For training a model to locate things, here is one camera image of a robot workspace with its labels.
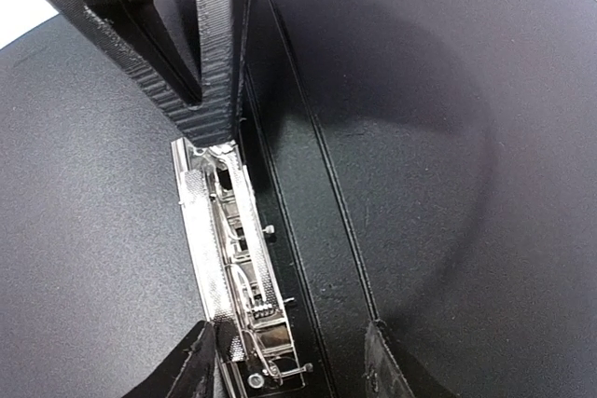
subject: metal lever arch mechanism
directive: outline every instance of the metal lever arch mechanism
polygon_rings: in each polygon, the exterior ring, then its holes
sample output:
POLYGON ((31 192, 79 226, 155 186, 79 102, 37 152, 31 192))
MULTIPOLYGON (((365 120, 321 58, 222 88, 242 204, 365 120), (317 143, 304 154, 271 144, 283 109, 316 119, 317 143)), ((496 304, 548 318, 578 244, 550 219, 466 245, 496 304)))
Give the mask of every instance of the metal lever arch mechanism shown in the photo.
POLYGON ((173 142, 188 247, 232 398, 303 387, 303 374, 248 172, 234 142, 173 142))

